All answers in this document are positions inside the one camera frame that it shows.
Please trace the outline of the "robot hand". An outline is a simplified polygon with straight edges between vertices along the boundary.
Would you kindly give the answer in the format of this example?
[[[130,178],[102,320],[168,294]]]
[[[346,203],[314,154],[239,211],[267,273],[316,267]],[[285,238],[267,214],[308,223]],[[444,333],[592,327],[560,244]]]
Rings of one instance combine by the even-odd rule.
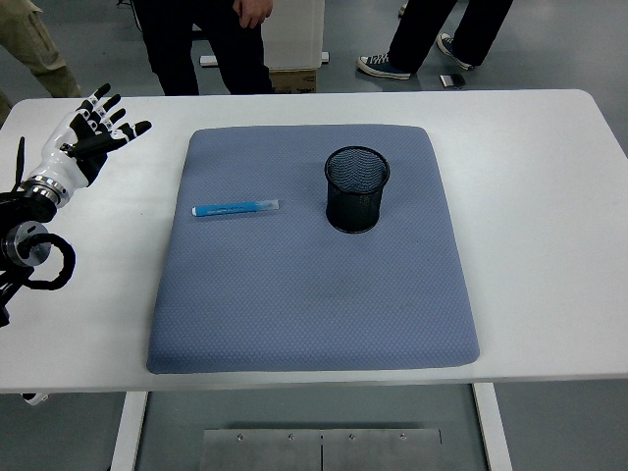
[[[21,184],[24,190],[46,191],[61,207],[95,181],[109,153],[151,129],[148,121],[122,123],[126,110],[119,106],[121,96],[109,97],[110,90],[110,84],[103,84],[64,117],[45,142],[40,165]]]

